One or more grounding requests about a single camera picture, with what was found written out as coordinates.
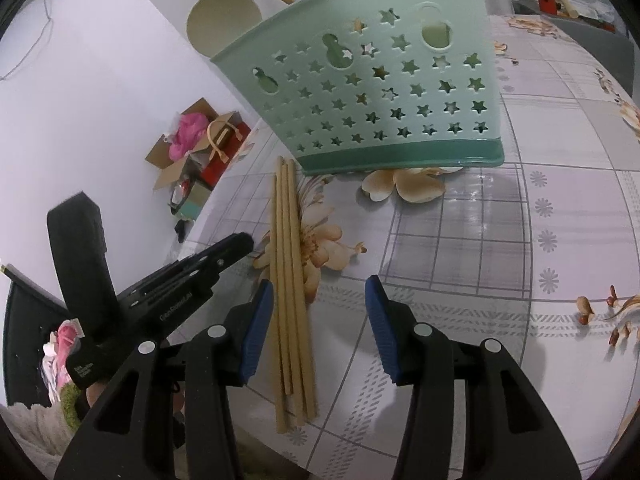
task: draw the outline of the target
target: silver screw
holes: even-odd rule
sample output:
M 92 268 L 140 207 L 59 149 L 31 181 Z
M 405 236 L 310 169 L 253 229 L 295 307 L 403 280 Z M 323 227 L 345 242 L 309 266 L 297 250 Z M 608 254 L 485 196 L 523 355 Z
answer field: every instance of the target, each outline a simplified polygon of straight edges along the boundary
M 142 355 L 151 354 L 156 349 L 156 343 L 153 341 L 143 341 L 138 345 L 138 352 Z
M 207 330 L 207 335 L 209 335 L 209 337 L 212 339 L 217 339 L 219 337 L 222 337 L 225 334 L 226 334 L 226 328 L 223 327 L 222 325 L 210 326 L 209 329 Z
M 496 339 L 487 339 L 484 342 L 484 347 L 489 352 L 493 352 L 494 354 L 497 354 L 500 350 L 502 350 L 502 344 Z
M 426 323 L 417 323 L 414 326 L 414 332 L 417 335 L 429 337 L 431 334 L 433 334 L 433 328 L 431 328 L 431 325 L 427 325 Z

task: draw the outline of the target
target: pink plastic bag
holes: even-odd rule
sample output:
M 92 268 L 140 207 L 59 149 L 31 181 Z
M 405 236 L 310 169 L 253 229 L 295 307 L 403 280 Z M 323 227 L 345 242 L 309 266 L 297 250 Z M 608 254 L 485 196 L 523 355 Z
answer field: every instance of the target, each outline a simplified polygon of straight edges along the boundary
M 209 126 L 209 120 L 205 114 L 193 113 L 181 116 L 174 142 L 169 146 L 169 158 L 175 162 L 195 148 L 207 126 Z

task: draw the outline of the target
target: dark green basket base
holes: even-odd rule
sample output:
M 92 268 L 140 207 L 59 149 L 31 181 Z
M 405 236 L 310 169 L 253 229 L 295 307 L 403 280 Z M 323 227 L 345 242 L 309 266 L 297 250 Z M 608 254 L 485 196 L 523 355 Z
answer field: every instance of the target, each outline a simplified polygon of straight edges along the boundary
M 410 153 L 411 158 L 408 157 L 406 144 L 389 144 L 298 156 L 297 160 L 306 175 L 397 168 L 500 166 L 504 162 L 500 139 L 443 139 L 416 142 L 411 146 Z M 451 158 L 452 153 L 455 153 L 455 159 Z

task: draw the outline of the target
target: beige round bowl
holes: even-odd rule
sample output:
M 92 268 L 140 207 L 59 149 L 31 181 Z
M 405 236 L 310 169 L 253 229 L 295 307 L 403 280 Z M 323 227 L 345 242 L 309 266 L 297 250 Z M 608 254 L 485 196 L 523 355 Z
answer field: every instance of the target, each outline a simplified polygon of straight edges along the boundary
M 213 57 L 261 20 L 253 0 L 199 0 L 187 18 L 187 37 L 199 53 Z

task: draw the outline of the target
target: star-shaped hole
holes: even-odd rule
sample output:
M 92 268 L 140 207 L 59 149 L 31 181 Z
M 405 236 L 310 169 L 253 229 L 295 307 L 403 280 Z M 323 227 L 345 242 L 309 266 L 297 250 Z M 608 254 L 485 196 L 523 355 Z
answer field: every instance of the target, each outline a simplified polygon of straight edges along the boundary
M 311 63 L 309 63 L 309 72 L 320 73 L 322 71 L 322 68 L 323 66 L 316 60 L 313 60 Z
M 486 106 L 484 106 L 484 101 L 474 101 L 474 105 L 471 107 L 471 109 L 475 112 L 482 112 L 483 110 L 486 110 Z
M 411 61 L 403 61 L 402 62 L 402 71 L 408 72 L 413 75 L 416 70 L 420 70 L 420 67 L 414 63 L 414 60 Z
M 444 70 L 447 66 L 451 66 L 451 63 L 447 61 L 446 56 L 434 56 L 433 64 L 431 65 L 434 68 L 439 68 L 440 70 Z
M 474 126 L 474 130 L 476 130 L 479 134 L 487 131 L 489 128 L 486 127 L 486 121 L 482 121 L 481 123 L 476 122 L 476 126 Z
M 398 119 L 398 121 L 402 119 L 405 115 L 406 114 L 402 113 L 401 108 L 396 108 L 395 110 L 391 109 L 391 117 L 394 119 Z
M 453 115 L 459 110 L 460 108 L 458 108 L 455 101 L 453 101 L 452 103 L 444 103 L 444 112 L 449 112 L 451 115 Z
M 352 74 L 347 74 L 346 76 L 344 76 L 347 79 L 347 85 L 354 85 L 357 86 L 358 83 L 360 81 L 362 81 L 362 79 L 360 79 L 358 77 L 358 75 L 354 72 Z
M 475 68 L 476 65 L 480 64 L 480 59 L 478 58 L 478 53 L 474 52 L 471 56 L 466 56 L 465 65 L 469 65 L 471 68 Z
M 363 23 L 360 18 L 353 20 L 353 31 L 362 34 L 362 31 L 367 28 L 367 24 Z
M 380 23 L 388 23 L 391 26 L 394 25 L 396 20 L 400 19 L 400 16 L 394 13 L 393 9 L 380 10 L 380 15 L 382 15 L 382 18 L 380 18 Z
M 462 128 L 460 128 L 460 123 L 449 123 L 447 131 L 455 135 L 456 133 L 461 132 Z
M 467 88 L 472 88 L 475 92 L 478 92 L 481 88 L 484 88 L 484 84 L 482 84 L 482 78 L 473 79 L 469 78 L 469 86 Z
M 396 94 L 394 92 L 394 88 L 383 88 L 382 89 L 382 98 L 383 99 L 389 99 L 390 101 L 393 101 L 396 97 L 398 97 L 398 94 Z
M 404 34 L 400 34 L 400 36 L 392 36 L 391 39 L 394 40 L 394 44 L 391 45 L 391 48 L 399 48 L 403 52 L 405 52 L 406 48 L 411 45 L 411 43 L 405 40 Z
M 379 121 L 379 120 L 380 118 L 376 115 L 375 112 L 371 112 L 370 114 L 367 114 L 367 122 L 376 124 L 376 121 Z
M 424 88 L 422 88 L 422 85 L 420 83 L 418 83 L 417 85 L 411 85 L 410 94 L 420 97 L 422 96 L 422 94 L 424 94 Z
M 372 70 L 373 70 L 373 77 L 379 77 L 382 80 L 384 80 L 385 77 L 389 75 L 389 72 L 385 70 L 384 65 L 373 67 Z
M 373 46 L 373 43 L 361 44 L 360 47 L 362 48 L 363 56 L 375 57 L 376 53 L 379 52 L 379 50 Z
M 325 90 L 327 92 L 334 91 L 335 85 L 328 79 L 326 81 L 323 81 L 321 84 L 322 84 L 322 90 Z
M 421 115 L 422 117 L 426 117 L 430 113 L 431 113 L 431 110 L 429 110 L 429 105 L 418 105 L 418 115 Z
M 453 89 L 455 89 L 455 86 L 453 86 L 449 81 L 440 81 L 440 88 L 438 88 L 438 90 L 444 90 L 448 94 Z

